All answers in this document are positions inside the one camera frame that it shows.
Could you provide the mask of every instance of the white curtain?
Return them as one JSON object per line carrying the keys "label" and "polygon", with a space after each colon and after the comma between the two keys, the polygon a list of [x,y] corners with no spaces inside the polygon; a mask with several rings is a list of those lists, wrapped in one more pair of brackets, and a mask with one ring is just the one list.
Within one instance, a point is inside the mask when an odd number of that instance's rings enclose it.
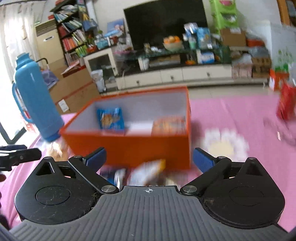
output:
{"label": "white curtain", "polygon": [[0,44],[10,81],[18,55],[27,52],[32,59],[39,59],[34,25],[42,16],[44,4],[34,1],[0,7]]}
{"label": "white curtain", "polygon": [[0,6],[0,122],[10,139],[23,127],[11,90],[15,59],[23,52],[34,60],[39,59],[34,24],[42,16],[44,3]]}

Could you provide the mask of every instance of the bookshelf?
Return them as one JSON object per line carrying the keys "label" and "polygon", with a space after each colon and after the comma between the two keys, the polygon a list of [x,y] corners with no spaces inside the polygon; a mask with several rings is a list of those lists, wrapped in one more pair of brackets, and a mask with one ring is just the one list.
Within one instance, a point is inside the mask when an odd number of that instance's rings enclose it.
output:
{"label": "bookshelf", "polygon": [[79,6],[84,5],[83,0],[64,0],[50,10],[54,14],[64,59],[68,66],[79,59],[80,53],[86,49],[86,34],[77,2]]}

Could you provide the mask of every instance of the white flower pattern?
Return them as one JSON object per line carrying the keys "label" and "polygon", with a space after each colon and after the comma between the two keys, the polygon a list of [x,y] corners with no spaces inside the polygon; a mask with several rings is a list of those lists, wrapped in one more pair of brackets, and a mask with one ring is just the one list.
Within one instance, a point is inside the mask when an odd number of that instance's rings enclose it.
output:
{"label": "white flower pattern", "polygon": [[226,156],[232,161],[245,162],[248,158],[249,144],[234,130],[206,129],[201,148],[210,155]]}

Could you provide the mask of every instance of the black tv screen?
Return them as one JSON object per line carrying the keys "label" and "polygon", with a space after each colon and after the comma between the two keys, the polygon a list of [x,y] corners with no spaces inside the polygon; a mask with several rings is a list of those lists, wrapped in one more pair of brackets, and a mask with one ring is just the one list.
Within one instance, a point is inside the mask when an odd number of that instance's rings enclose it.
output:
{"label": "black tv screen", "polygon": [[161,46],[171,35],[182,39],[186,23],[207,27],[202,0],[151,1],[124,9],[124,14],[135,50],[144,43]]}

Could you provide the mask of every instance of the orange box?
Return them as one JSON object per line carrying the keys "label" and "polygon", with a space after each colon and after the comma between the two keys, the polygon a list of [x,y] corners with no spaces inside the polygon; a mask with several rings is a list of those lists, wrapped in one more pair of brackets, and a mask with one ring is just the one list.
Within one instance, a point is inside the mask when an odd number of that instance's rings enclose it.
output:
{"label": "orange box", "polygon": [[[108,135],[99,127],[97,109],[121,107],[125,134]],[[153,121],[184,116],[180,134],[151,135]],[[187,87],[146,90],[95,99],[60,131],[76,155],[88,155],[99,147],[107,151],[107,165],[135,168],[143,162],[166,160],[167,169],[189,169],[191,120]]]}
{"label": "orange box", "polygon": [[282,89],[283,82],[289,79],[288,73],[275,72],[273,69],[270,70],[269,87],[273,91]]}

